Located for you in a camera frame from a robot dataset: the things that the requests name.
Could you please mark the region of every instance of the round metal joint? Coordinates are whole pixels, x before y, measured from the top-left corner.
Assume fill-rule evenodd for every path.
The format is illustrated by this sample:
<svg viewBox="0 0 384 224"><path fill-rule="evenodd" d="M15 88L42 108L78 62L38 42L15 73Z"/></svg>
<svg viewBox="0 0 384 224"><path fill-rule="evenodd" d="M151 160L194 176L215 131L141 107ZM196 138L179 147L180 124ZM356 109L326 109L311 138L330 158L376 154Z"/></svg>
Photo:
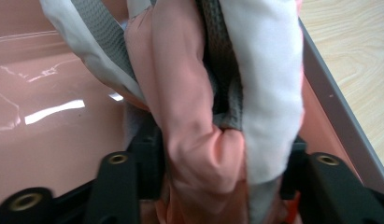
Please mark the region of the round metal joint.
<svg viewBox="0 0 384 224"><path fill-rule="evenodd" d="M42 195L39 193L28 193L18 197L14 200L9 209L14 212L24 211L35 205L37 205L42 200Z"/></svg>
<svg viewBox="0 0 384 224"><path fill-rule="evenodd" d="M127 160L128 160L127 156L124 156L124 155L114 155L108 159L109 163L113 165L123 163Z"/></svg>
<svg viewBox="0 0 384 224"><path fill-rule="evenodd" d="M317 160L327 165L338 165L340 163L337 159L329 156L318 156Z"/></svg>

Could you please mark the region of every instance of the wooden table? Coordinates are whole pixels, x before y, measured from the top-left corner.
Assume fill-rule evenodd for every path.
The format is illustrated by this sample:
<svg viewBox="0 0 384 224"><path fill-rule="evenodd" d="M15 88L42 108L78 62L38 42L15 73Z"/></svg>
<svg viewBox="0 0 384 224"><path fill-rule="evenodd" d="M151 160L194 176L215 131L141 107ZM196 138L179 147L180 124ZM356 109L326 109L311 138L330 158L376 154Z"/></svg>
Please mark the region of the wooden table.
<svg viewBox="0 0 384 224"><path fill-rule="evenodd" d="M301 19L384 165L384 0L304 0Z"/></svg>

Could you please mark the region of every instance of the cloth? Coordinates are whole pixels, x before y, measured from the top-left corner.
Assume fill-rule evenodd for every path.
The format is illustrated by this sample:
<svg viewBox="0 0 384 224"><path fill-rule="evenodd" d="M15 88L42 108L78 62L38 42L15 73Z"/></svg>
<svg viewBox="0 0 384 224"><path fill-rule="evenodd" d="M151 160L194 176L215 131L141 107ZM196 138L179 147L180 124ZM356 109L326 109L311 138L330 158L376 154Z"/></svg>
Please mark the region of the cloth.
<svg viewBox="0 0 384 224"><path fill-rule="evenodd" d="M263 198L261 186L275 194L277 184L267 183L277 183L300 128L302 41L295 2L220 5L245 96L241 130L213 123L204 23L193 0L159 0L125 31L135 77L164 135L169 193L156 204L161 223L263 222L264 214L251 214L262 207L250 202Z"/></svg>

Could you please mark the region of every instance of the gray edge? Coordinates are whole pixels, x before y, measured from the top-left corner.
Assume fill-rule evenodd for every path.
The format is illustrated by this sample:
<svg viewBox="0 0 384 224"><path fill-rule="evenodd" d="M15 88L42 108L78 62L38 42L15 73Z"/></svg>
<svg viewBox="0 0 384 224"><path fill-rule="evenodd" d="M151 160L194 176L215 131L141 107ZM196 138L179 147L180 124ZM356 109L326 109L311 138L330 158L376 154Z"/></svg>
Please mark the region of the gray edge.
<svg viewBox="0 0 384 224"><path fill-rule="evenodd" d="M305 76L363 184L370 189L384 193L384 166L352 113L302 21L300 24L305 38Z"/></svg>

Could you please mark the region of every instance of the pink fabric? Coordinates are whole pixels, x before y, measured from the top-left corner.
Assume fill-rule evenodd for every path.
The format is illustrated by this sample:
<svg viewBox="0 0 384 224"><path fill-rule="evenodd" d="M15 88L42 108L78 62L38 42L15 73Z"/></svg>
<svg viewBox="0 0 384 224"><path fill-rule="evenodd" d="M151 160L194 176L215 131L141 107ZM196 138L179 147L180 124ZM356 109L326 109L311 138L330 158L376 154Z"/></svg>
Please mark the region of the pink fabric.
<svg viewBox="0 0 384 224"><path fill-rule="evenodd" d="M159 0L129 21L125 35L169 159L169 195L156 204L160 222L248 223L244 136L212 123L205 32L194 1Z"/></svg>

